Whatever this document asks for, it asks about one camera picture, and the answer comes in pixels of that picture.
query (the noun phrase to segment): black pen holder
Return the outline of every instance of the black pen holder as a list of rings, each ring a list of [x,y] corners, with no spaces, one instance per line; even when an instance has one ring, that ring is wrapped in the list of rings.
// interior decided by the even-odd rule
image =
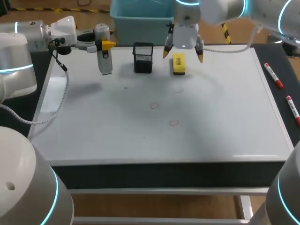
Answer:
[[[136,73],[150,74],[152,72],[153,46],[152,43],[134,43],[132,54]]]

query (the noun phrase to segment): floor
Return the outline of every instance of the floor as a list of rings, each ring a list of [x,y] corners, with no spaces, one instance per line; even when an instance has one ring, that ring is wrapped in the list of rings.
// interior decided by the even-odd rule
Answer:
[[[89,9],[109,9],[110,0],[93,0]],[[15,8],[78,8],[76,0],[12,0]],[[79,12],[18,11],[0,18],[0,23],[43,20],[50,24],[72,15],[78,29],[93,29],[97,23],[106,23],[114,29],[108,14]],[[232,43],[247,43],[254,25],[247,19],[238,19],[227,24]],[[225,44],[221,26],[209,26],[200,22],[200,33],[205,43]],[[263,30],[255,37],[256,43],[265,43],[268,32]],[[290,62],[300,78],[297,59]],[[232,196],[191,195],[73,195],[76,216],[102,217],[164,217],[164,218],[240,218],[236,199]],[[252,196],[256,211],[263,196]]]

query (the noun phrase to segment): whiteboard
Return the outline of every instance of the whiteboard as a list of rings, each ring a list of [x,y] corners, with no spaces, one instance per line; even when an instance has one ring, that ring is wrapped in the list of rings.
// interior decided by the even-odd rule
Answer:
[[[185,75],[173,75],[172,53],[185,54]],[[50,165],[286,160],[293,145],[255,50],[204,53],[203,64],[194,50],[172,49],[163,60],[155,47],[152,73],[136,74],[132,47],[117,47],[105,76],[95,53],[60,56],[67,99],[29,139]],[[53,114],[65,88],[64,72],[51,65],[38,121]]]

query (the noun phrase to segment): blue storage box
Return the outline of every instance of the blue storage box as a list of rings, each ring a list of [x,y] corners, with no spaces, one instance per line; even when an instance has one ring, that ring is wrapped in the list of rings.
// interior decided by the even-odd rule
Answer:
[[[174,0],[112,0],[110,15],[119,45],[134,42],[164,45],[168,35],[166,25],[173,21]]]

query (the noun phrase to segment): black mat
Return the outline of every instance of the black mat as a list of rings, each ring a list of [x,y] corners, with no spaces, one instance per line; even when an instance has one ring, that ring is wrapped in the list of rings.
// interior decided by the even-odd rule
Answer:
[[[34,113],[37,108],[38,99],[40,97],[45,77],[49,68],[51,55],[49,52],[37,52],[31,54],[34,72],[37,78],[37,90],[29,95],[15,97],[4,101],[23,119],[32,121]],[[0,126],[12,128],[20,132],[25,137],[28,136],[30,125],[24,124],[16,120],[10,113],[0,110]]]
[[[281,117],[285,123],[287,132],[291,138],[293,145],[295,146],[300,140],[300,128],[297,126],[296,119],[290,107],[287,104],[285,97],[290,95],[296,108],[300,112],[300,83],[294,70],[285,56],[285,52],[280,45],[254,45],[257,57],[261,63],[265,76],[267,78],[269,87],[281,114]],[[284,88],[280,90],[272,77],[268,74],[267,70],[263,67],[265,63],[268,63],[274,70]]]
[[[269,63],[285,88],[279,90],[264,70],[288,134],[295,145],[300,129],[287,102],[290,95],[300,109],[300,83],[280,45],[254,45],[261,66]],[[31,55],[37,76],[37,91],[5,101],[20,116],[32,120],[50,63],[47,52]],[[29,126],[0,110],[0,126],[28,135]],[[54,170],[69,189],[86,188],[185,188],[185,187],[267,187],[284,162],[184,163],[143,165],[55,166]]]

